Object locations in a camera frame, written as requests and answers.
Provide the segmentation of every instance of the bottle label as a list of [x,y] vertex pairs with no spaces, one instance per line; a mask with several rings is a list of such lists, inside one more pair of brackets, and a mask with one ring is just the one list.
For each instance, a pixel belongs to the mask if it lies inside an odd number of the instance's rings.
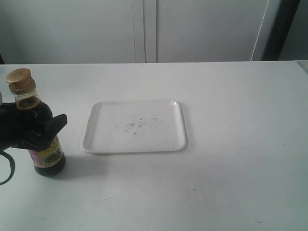
[[57,136],[53,139],[51,145],[46,150],[41,152],[29,150],[29,152],[34,165],[41,168],[54,166],[64,155]]

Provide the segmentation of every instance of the bottle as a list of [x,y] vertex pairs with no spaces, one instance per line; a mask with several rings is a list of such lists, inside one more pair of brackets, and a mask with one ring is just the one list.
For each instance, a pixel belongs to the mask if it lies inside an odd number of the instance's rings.
[[[17,109],[25,122],[50,119],[50,107],[41,101],[36,91],[36,84],[29,69],[22,68],[11,72],[6,79],[9,88],[15,96]],[[52,177],[64,168],[65,155],[56,136],[48,149],[36,152],[29,150],[34,162],[34,169],[42,176]]]

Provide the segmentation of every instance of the bottle neck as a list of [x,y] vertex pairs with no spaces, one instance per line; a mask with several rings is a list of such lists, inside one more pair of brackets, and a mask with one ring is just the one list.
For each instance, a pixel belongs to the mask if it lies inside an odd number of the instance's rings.
[[19,110],[29,110],[36,107],[41,102],[36,90],[25,94],[16,94],[15,101]]

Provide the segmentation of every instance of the black cable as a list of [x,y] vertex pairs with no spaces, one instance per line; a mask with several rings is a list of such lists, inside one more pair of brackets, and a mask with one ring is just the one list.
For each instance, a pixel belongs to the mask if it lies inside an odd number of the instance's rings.
[[15,161],[14,161],[13,157],[11,157],[9,154],[7,154],[4,151],[0,151],[0,155],[3,155],[5,158],[7,158],[9,160],[10,167],[11,167],[11,173],[10,173],[9,177],[5,181],[0,182],[0,185],[3,185],[5,183],[9,182],[10,179],[13,177],[13,175],[15,173]]

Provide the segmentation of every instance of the cabinet door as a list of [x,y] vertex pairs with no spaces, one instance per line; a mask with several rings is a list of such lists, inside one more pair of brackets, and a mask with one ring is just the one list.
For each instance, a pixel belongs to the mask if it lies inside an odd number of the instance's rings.
[[0,2],[8,64],[142,63],[142,0]]
[[262,53],[279,2],[157,0],[156,59],[158,62],[250,61],[256,44]]

